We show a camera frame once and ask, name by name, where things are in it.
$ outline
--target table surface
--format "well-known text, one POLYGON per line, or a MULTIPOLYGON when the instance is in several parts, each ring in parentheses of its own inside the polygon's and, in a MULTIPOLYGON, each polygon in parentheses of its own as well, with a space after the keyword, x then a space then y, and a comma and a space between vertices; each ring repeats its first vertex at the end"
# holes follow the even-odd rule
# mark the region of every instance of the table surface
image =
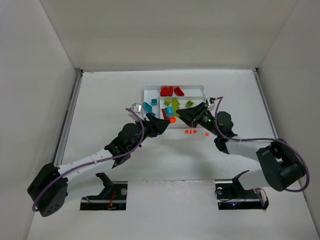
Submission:
MULTIPOLYGON (((274 137, 251 70, 167 70, 85 72, 62 163, 89 156, 109 144, 126 123, 125 108, 142 103, 146 85, 203 85, 207 97, 224 96, 220 110, 231 114, 233 131, 243 137, 274 137)), ((167 129, 148 138, 131 158, 106 174, 113 181, 232 178, 260 165, 217 150, 214 135, 167 129)))
MULTIPOLYGON (((203 85, 207 97, 224 96, 220 109, 232 115, 235 133, 273 137, 251 70, 86 72, 63 163, 108 144, 132 122, 125 108, 142 101, 144 86, 166 84, 203 85)), ((107 172, 113 181, 129 181, 126 211, 78 211, 80 201, 75 200, 50 217, 36 213, 28 239, 319 239, 302 193, 267 187, 267 211, 218 210, 215 183, 205 179, 232 178, 259 164, 219 152, 214 136, 205 132, 188 135, 169 129, 147 139, 125 164, 107 172)))

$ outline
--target orange object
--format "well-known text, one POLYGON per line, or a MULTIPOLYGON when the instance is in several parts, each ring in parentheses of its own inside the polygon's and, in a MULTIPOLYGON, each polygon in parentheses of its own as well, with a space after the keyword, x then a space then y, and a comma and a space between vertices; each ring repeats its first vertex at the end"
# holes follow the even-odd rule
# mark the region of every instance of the orange object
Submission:
POLYGON ((174 124, 177 121, 177 119, 175 117, 170 117, 170 123, 174 124))

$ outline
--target blue cube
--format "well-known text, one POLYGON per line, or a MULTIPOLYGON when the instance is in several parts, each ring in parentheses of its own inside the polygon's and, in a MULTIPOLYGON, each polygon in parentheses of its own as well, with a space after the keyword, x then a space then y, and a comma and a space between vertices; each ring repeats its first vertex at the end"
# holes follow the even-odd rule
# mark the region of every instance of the blue cube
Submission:
POLYGON ((155 99, 151 99, 151 105, 152 106, 157 106, 158 105, 158 101, 157 101, 156 98, 155 99))
POLYGON ((164 112, 168 118, 173 118, 175 116, 174 109, 172 108, 172 106, 167 106, 164 109, 164 112))
POLYGON ((151 113, 152 112, 152 106, 150 106, 148 103, 146 103, 145 101, 142 103, 142 107, 143 109, 148 112, 151 113))

